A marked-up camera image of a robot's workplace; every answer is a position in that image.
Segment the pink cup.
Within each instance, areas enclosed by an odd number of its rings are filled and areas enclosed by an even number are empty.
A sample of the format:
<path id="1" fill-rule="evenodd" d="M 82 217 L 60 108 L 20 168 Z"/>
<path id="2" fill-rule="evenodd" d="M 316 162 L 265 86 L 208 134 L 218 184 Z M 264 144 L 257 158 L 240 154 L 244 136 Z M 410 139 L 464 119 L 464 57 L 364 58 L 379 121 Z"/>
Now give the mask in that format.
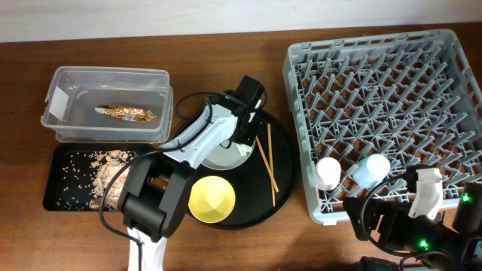
<path id="1" fill-rule="evenodd" d="M 332 157 L 324 157 L 316 163 L 316 174 L 320 190 L 333 190 L 340 183 L 340 163 Z"/>

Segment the grey round plate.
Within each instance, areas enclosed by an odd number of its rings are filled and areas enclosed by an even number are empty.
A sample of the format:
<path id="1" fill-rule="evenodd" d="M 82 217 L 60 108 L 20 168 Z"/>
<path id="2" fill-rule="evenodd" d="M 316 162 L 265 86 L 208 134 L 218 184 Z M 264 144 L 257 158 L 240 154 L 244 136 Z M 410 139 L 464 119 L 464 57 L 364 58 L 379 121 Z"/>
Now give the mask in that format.
<path id="1" fill-rule="evenodd" d="M 225 144 L 227 141 L 216 146 L 202 162 L 202 165 L 214 170 L 234 169 L 247 161 L 254 150 L 254 145 L 233 142 L 229 148 L 224 148 Z"/>

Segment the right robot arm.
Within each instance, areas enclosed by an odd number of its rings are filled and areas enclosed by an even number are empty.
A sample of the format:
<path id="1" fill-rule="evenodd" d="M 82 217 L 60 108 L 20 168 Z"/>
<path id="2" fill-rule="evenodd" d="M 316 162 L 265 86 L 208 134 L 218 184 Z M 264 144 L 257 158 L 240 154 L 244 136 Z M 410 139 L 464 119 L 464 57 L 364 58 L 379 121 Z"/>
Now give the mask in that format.
<path id="1" fill-rule="evenodd" d="M 429 269 L 481 269 L 481 185 L 465 184 L 452 227 L 444 217 L 411 218 L 408 202 L 347 197 L 343 200 L 356 238 L 381 251 L 420 260 Z"/>

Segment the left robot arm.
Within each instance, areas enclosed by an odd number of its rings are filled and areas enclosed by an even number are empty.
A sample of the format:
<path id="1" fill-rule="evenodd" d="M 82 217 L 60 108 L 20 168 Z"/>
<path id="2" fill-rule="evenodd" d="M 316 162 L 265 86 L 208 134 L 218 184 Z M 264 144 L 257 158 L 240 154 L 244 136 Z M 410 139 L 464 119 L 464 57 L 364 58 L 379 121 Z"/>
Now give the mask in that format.
<path id="1" fill-rule="evenodd" d="M 131 270 L 160 270 L 167 239 L 188 210 L 199 165 L 218 147 L 251 147 L 264 85 L 244 76 L 235 90 L 215 93 L 201 115 L 158 149 L 129 161 L 117 201 L 130 240 Z"/>

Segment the yellow bowl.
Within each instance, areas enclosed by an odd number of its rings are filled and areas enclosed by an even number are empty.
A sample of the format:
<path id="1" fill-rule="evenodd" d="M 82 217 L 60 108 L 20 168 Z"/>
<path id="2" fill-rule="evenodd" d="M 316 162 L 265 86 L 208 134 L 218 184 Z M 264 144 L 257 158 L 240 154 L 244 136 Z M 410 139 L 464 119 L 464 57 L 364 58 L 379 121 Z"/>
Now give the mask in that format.
<path id="1" fill-rule="evenodd" d="M 188 202 L 191 214 L 207 224 L 223 221 L 233 211 L 236 194 L 232 185 L 219 176 L 206 176 L 197 180 Z"/>

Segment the light blue cup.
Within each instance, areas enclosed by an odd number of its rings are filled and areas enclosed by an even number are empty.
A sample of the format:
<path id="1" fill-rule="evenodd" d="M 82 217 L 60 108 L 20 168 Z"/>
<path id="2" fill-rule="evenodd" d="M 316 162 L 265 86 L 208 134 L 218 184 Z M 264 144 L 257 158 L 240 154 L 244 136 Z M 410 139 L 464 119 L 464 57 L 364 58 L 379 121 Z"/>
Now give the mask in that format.
<path id="1" fill-rule="evenodd" d="M 352 178 L 359 186 L 367 190 L 378 185 L 390 170 L 390 162 L 382 154 L 372 154 L 361 160 L 357 166 L 358 169 L 352 174 Z"/>

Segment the food scraps and rice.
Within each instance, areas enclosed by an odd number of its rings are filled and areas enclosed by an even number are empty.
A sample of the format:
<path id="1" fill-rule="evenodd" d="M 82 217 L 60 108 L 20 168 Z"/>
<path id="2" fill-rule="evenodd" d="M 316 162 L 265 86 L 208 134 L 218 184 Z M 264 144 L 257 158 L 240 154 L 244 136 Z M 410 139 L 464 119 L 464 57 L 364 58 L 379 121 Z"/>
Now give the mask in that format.
<path id="1" fill-rule="evenodd" d="M 91 163 L 91 166 L 96 170 L 93 179 L 93 189 L 91 190 L 93 199 L 88 204 L 91 209 L 99 209 L 101 197 L 108 184 L 117 172 L 133 157 L 133 152 L 121 150 L 106 151 L 105 153 L 96 154 L 96 159 Z M 117 209 L 117 202 L 120 198 L 128 173 L 129 169 L 125 169 L 109 189 L 105 199 L 105 209 Z"/>

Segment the brown snack wrapper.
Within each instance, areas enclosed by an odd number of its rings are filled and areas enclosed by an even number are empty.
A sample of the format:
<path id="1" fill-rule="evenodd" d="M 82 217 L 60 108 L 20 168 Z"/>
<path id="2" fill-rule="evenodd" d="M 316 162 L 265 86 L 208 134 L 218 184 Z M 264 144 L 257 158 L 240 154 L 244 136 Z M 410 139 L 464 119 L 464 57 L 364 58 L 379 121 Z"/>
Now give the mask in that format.
<path id="1" fill-rule="evenodd" d="M 144 123 L 155 119 L 157 116 L 150 110 L 119 105 L 100 105 L 95 107 L 95 112 L 119 120 Z"/>

